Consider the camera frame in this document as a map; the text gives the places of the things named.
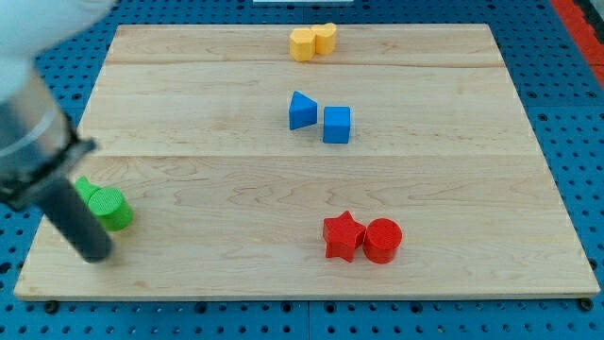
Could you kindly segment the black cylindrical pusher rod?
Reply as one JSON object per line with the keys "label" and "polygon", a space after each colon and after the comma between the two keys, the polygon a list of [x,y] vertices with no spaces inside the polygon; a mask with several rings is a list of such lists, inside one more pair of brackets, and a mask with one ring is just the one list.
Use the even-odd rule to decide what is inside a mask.
{"label": "black cylindrical pusher rod", "polygon": [[110,255],[109,235],[67,178],[43,189],[36,204],[84,261],[98,263]]}

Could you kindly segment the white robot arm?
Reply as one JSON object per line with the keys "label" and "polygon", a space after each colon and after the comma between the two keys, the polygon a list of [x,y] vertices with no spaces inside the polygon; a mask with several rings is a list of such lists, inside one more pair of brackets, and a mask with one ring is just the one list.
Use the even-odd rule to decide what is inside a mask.
{"label": "white robot arm", "polygon": [[34,67],[44,50],[108,15],[112,0],[1,4],[1,201],[38,206],[81,258],[105,260],[112,241],[68,180],[96,148],[82,140]]}

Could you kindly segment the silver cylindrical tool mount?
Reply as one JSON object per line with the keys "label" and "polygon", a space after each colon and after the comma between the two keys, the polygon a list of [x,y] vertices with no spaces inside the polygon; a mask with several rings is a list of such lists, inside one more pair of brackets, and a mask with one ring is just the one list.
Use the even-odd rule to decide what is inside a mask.
{"label": "silver cylindrical tool mount", "polygon": [[1,202],[14,211],[37,203],[95,149],[32,72],[1,102]]}

